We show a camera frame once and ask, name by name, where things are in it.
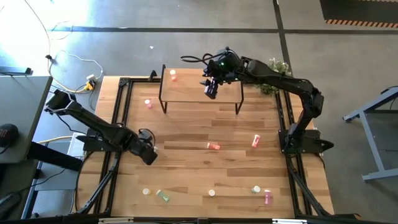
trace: white cap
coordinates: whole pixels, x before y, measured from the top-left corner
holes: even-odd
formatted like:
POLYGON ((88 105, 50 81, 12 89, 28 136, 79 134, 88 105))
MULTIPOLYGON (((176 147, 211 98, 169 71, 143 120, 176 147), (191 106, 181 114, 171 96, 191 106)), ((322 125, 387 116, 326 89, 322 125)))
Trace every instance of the white cap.
POLYGON ((259 193, 259 192, 260 192, 260 187, 257 186, 257 185, 254 186, 254 187, 253 187, 253 191, 256 192, 256 193, 259 193))
POLYGON ((142 193, 144 195, 149 195, 150 194, 150 190, 149 189, 144 189, 144 190, 142 190, 142 193))
POLYGON ((211 189, 209 190, 209 195, 213 197, 214 195, 216 195, 216 192, 213 189, 211 189))

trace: wooden table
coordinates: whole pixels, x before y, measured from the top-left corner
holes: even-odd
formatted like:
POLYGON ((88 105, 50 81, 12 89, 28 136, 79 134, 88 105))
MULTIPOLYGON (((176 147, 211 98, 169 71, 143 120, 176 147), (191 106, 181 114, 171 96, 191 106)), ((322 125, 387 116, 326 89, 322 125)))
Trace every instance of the wooden table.
POLYGON ((163 112, 166 113, 168 102, 234 103, 235 113, 238 114, 244 99, 241 82, 232 82, 230 85, 225 84, 219 87, 216 98, 212 100, 203 93, 205 86, 200 84, 200 82, 206 80, 206 77, 202 75, 203 69, 166 68, 164 66, 159 94, 159 101, 163 112), (172 70, 175 72, 175 81, 170 76, 170 71, 172 70))
MULTIPOLYGON (((119 78, 104 77, 99 93, 96 114, 108 122, 111 121, 119 78)), ((235 115, 233 105, 208 103, 175 103, 169 105, 168 113, 164 114, 157 101, 158 94, 159 83, 136 83, 133 86, 127 127, 134 131, 139 128, 153 131, 159 156, 151 166, 146 166, 141 158, 129 152, 122 155, 112 216, 294 216, 285 158, 279 152, 275 97, 245 85, 246 99, 239 115, 235 115), (152 100, 151 109, 145 106, 146 99, 152 100), (255 134, 260 135, 261 140, 253 149, 251 143, 255 134), (219 144, 221 149, 207 149, 207 142, 219 144), (255 185, 261 187, 261 193, 251 192, 255 185), (152 194, 143 195, 144 188, 151 189, 152 194), (169 202, 155 195, 158 189, 170 197, 169 202), (215 190, 215 197, 208 195, 210 189, 215 190), (264 205, 264 189, 272 192, 272 205, 264 205)), ((291 100, 297 119, 301 102, 295 95, 291 100)), ((103 156, 103 152, 93 153, 83 167, 78 207, 98 185, 103 156)), ((333 213, 321 160, 310 154, 302 157, 309 189, 323 207, 333 213)), ((298 195, 304 210, 301 192, 298 195)), ((107 196, 105 190, 102 207, 107 196)))

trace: small container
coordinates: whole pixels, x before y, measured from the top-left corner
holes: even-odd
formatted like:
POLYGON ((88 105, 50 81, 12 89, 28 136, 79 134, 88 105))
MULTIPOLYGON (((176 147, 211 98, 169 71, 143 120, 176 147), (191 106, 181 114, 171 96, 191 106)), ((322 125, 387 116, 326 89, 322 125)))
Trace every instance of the small container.
POLYGON ((170 76, 172 78, 172 81, 175 81, 177 79, 176 72, 174 69, 170 71, 170 76))
POLYGON ((148 107, 149 109, 152 108, 152 103, 150 103, 150 100, 145 100, 144 103, 147 105, 147 107, 148 107))
POLYGON ((142 193, 144 195, 150 195, 150 190, 149 189, 144 189, 144 190, 142 190, 142 193))
POLYGON ((161 191, 161 190, 158 190, 158 191, 156 192, 156 195, 159 196, 159 197, 161 197, 165 202, 168 202, 168 201, 170 200, 169 197, 166 196, 166 195, 163 193, 163 191, 161 191))
POLYGON ((259 186, 254 186, 252 189, 251 189, 251 192, 253 192, 253 193, 260 193, 260 187, 259 186))
POLYGON ((216 192, 213 189, 211 189, 209 190, 209 195, 210 197, 214 197, 216 195, 216 192))
POLYGON ((208 149, 215 149, 215 150, 219 150, 220 146, 216 145, 216 144, 210 144, 210 142, 207 143, 207 148, 208 149))
POLYGON ((269 204, 271 204, 271 191, 265 190, 264 192, 266 193, 266 199, 264 201, 264 204, 269 205, 269 204))
POLYGON ((253 143, 251 144, 251 146, 252 147, 257 147, 257 145, 259 144, 259 141, 260 141, 260 135, 255 134, 254 135, 254 140, 253 140, 253 143))

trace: potted plant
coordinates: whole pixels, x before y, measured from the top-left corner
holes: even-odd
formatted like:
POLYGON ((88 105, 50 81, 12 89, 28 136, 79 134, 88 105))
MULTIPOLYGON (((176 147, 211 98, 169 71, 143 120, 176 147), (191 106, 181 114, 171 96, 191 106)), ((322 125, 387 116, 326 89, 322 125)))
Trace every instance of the potted plant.
MULTIPOLYGON (((277 61, 275 58, 269 59, 268 67, 275 72, 279 72, 285 75, 291 76, 292 73, 289 71, 289 65, 283 61, 277 61)), ((278 88, 268 84, 255 85, 256 88, 261 90, 261 93, 270 95, 278 92, 278 88)))

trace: concrete floor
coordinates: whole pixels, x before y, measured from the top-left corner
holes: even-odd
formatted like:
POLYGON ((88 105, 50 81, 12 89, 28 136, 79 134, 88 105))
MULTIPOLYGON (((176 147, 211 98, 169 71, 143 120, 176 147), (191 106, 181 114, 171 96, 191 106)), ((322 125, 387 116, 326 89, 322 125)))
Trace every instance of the concrete floor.
MULTIPOLYGON (((47 28, 61 21, 93 27, 277 28, 272 0, 29 2, 47 28)), ((48 43, 39 22, 24 1, 0 1, 0 8, 2 4, 0 64, 28 66, 35 75, 46 75, 48 43)), ((279 5, 286 29, 374 29, 325 24, 318 0, 279 0, 279 5)), ((92 73, 98 76, 100 70, 60 49, 97 60, 106 75, 148 75, 153 69, 160 72, 163 63, 200 68, 199 64, 182 63, 179 56, 214 53, 227 45, 240 55, 265 62, 273 57, 282 59, 278 34, 74 32, 56 40, 63 35, 50 35, 52 55, 57 55, 52 74, 70 88, 82 85, 92 73)), ((323 114, 315 124, 324 139, 335 143, 325 153, 335 212, 397 222, 398 177, 363 183, 361 174, 376 171, 370 147, 360 121, 346 124, 341 119, 385 88, 397 85, 397 36, 287 35, 286 39, 295 77, 311 80, 325 96, 323 114)), ((78 101, 89 108, 88 95, 78 95, 78 101)), ((74 129, 86 129, 71 118, 66 121, 74 129)), ((64 124, 42 114, 35 141, 64 135, 70 135, 64 124)), ((389 152, 389 156, 398 155, 389 152)), ((41 192, 34 212, 43 217, 66 214, 71 197, 71 191, 41 192)))

